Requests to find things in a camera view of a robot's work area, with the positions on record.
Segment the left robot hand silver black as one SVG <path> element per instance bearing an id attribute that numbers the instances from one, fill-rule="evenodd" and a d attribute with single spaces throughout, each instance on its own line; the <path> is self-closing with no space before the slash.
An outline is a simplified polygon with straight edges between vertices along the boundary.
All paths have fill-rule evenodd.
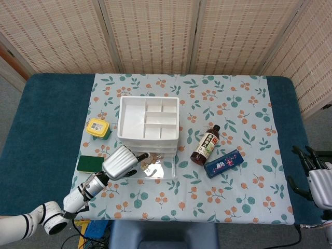
<path id="1" fill-rule="evenodd" d="M 150 153 L 136 156 L 130 149 L 122 145 L 117 148 L 103 163 L 103 173 L 113 181 L 130 177 L 137 173 L 137 164 L 150 157 Z"/>

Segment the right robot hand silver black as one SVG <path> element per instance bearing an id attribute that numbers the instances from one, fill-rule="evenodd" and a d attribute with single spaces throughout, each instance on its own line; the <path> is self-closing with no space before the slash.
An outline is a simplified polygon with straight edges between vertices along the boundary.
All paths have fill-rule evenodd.
<path id="1" fill-rule="evenodd" d="M 292 152 L 296 154 L 301 162 L 304 173 L 307 177 L 309 190 L 300 189 L 291 176 L 287 177 L 291 189 L 298 195 L 309 201 L 322 210 L 331 209 L 331 163 L 324 162 L 320 156 L 322 151 L 315 151 L 310 146 L 305 146 L 309 154 L 304 153 L 299 147 L 293 146 Z"/>

